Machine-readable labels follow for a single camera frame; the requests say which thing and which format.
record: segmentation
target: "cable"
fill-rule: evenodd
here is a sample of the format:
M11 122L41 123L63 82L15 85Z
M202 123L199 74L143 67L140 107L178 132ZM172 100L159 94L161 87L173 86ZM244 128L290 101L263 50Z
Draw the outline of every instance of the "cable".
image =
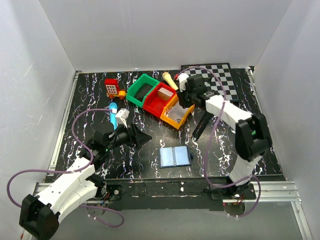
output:
M10 192L10 184L11 182L13 181L13 179L17 176L19 176L20 174L24 174L24 173L49 173L49 174L71 174L71 173L76 173L76 172L80 172L84 169L86 169L88 166L90 166L94 160L94 155L93 153L91 152L91 150L82 142L79 140L79 138L76 136L75 134L75 124L76 122L78 121L78 119L86 114L86 113L89 113L89 112L95 112L95 111L101 111L101 112L110 112L111 110L110 109L105 109L105 108L95 108L95 109L88 109L86 111L83 111L82 113L80 113L78 116L76 116L76 118L74 119L73 123L72 123L72 127L71 127L71 132L72 132L72 135L74 137L74 139L81 145L83 146L89 153L90 153L90 161L88 162L87 165L79 168L79 169L76 169L74 171L55 171L55 170L44 170L44 169L27 169L27 170L22 170L22 171L19 171L17 172L16 174L14 174L8 181L7 185L6 185L6 193L10 199L10 201L16 205L17 207L21 208L21 205L19 203L17 203L12 195L11 195L11 192Z
M241 218L241 217L247 216L247 215L250 214L253 210L255 210L256 206L258 205L259 200L260 200L260 197L261 197L261 184L260 184L259 179L258 179L255 175L253 175L252 178L256 180L256 183L258 184L258 188L259 188L259 190L258 190L258 196L256 197L255 203L253 204L252 208L251 208L249 211L245 212L245 213L242 214L242 215L231 215L232 217Z
M220 84L221 88L222 88L222 91L223 91L223 103L222 103L222 107L221 107L221 110L218 114L218 117L217 119L215 120L214 122L214 125L213 125L213 129L212 129L212 132L211 132L211 135L210 135L210 138L209 138L209 141L208 141L208 144L207 144L207 151L205 152L205 155L204 155L204 159L203 159L203 175L204 175L204 178L206 179L206 181L209 183L209 185L213 186L214 188L220 188L220 189L225 189L225 188L229 188L229 187L232 187L244 180L249 180L251 178L251 176L246 176L246 177L243 177L241 178L240 180L238 181L235 181L233 183L230 183L230 184L227 184L227 185L220 185L220 184L213 184L209 178L208 178L208 175L207 175L207 168L208 168L208 163L209 163L209 149L210 149L210 146L211 146L211 142L212 142L212 139L213 139L213 136L215 134L215 131L217 129L217 126L218 126L218 123L221 119L221 116L224 112L224 108L225 108L225 104L226 104L226 90L223 86L223 84L221 83L221 80L219 77L217 77L215 75L215 73L209 69L206 69L205 67L201 67L201 66L190 66L184 70L182 70L180 73L178 73L177 75L177 78L180 74L184 73L185 71L187 70L190 70L190 69L202 69L202 70L206 70L208 73L212 74L214 79ZM259 193L258 193L258 197L256 198L256 202L254 203L253 207L246 213L242 214L241 217L244 217L246 215L248 215L249 213L251 213L255 208L256 206L258 205L258 202L259 202L259 199L260 199L260 196L261 196L261 185L260 185L260 182L258 180L258 178L256 176L252 176L252 178L256 179L257 183L258 183L258 186L259 186Z
M109 212L113 212L113 213L118 214L118 215L122 218L121 223L118 224L118 225L110 224L110 223L106 222L105 220L103 220L103 219L101 219L101 218L99 218L99 217L97 217L97 216L94 216L94 215L91 215L91 214L90 214L90 217L92 217L93 219L98 220L98 221L104 223L105 225L107 225L107 226L109 226L109 227L111 227L111 228L118 228L118 227L120 227L122 224L124 224L124 222L125 222L125 216L123 216L123 214L122 214L121 212L116 211L116 210L113 210L113 209L110 209L110 208L100 207L100 206L88 206L88 205L80 205L79 207L81 207L81 208L87 208L87 209L99 209L99 210L103 209L103 210L106 210L106 211L109 211Z

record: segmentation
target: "red toy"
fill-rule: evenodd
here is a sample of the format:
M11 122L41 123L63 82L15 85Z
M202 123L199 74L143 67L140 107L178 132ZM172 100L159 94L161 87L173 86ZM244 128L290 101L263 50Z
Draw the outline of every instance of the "red toy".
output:
M119 90L117 79L106 78L104 81L104 85L106 88L106 95L110 99L114 99L115 97L118 97L120 100L125 99L125 96L127 95L127 93L124 89Z

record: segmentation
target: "floor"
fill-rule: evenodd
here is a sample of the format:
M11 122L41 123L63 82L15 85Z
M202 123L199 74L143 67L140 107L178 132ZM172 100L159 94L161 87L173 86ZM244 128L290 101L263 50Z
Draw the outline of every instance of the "floor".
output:
M249 209L252 203L246 203ZM207 209L124 210L119 228L104 226L77 208L61 223L52 240L301 240L290 202L261 202L248 217L235 220ZM120 217L106 212L102 218L117 224Z
M71 134L71 125L75 117L87 109L105 108L112 102L106 95L105 78L118 79L119 85L128 89L143 73L163 82L163 72L165 71L80 73L58 155L56 170L66 170L81 150L81 147L75 144L76 142ZM169 71L172 76L178 72L179 70ZM240 99L240 102L235 104L238 104L243 110L258 113L260 110L248 77L248 71L244 68L237 68L231 69L230 72ZM97 171L99 175L105 179L199 178L204 176L203 157L215 117L208 124L200 139L195 142L191 135L204 114L203 110L195 109L180 130L176 130L126 99L120 101L115 98L114 101L119 108L126 108L130 111L127 123L136 123L143 132L152 136L152 141L145 144L141 149L128 146L114 149L109 162L106 162ZM79 139L84 141L91 137L99 123L108 120L109 116L105 113L89 113L79 119L75 132ZM209 152L209 176L221 177L230 173L236 159L234 140L234 131L225 123L220 122ZM158 148L175 146L189 146L191 148L194 155L192 165L159 168ZM263 160L259 162L254 174L263 176L282 174L273 149L267 152Z

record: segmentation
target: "orange bin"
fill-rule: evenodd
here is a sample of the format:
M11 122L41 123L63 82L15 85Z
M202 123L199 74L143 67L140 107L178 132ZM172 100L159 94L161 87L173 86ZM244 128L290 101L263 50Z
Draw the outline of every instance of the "orange bin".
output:
M177 106L179 105L179 99L178 96L175 94L171 100L169 101L169 103L167 103L166 106L164 106L163 111L161 113L160 119L168 124L170 124L171 126L173 126L176 129L179 129L181 127L181 125L183 125L188 117L188 115L190 113L192 113L195 109L195 105L192 105L191 107L189 107L186 112L184 113L184 115L181 115L181 119L172 119L170 118L170 111L172 110L172 108L176 108L176 107L180 107Z

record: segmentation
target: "plastic bin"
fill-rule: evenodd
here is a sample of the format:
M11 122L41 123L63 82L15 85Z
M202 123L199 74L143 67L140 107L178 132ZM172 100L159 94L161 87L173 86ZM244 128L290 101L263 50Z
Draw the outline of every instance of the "plastic bin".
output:
M143 107L146 97L154 90L160 82L147 74L142 74L134 84L132 84L126 94L128 101Z
M181 118L179 122L171 119L170 117L166 116L169 111L171 110L172 107L174 107L178 103L179 99L178 96L175 94L173 98L169 101L169 103L163 108L163 112L160 116L160 119L171 126L173 126L176 129L179 129L181 125L183 125L190 113L192 113L195 109L195 105L192 105L191 107L188 108L188 110L185 112L184 116Z
M172 96L168 100L163 100L160 96L158 96L158 90L161 88L164 88L172 93ZM173 88L160 82L145 98L142 108L157 118L160 118L162 112L164 111L164 107L170 102L175 94L176 91Z

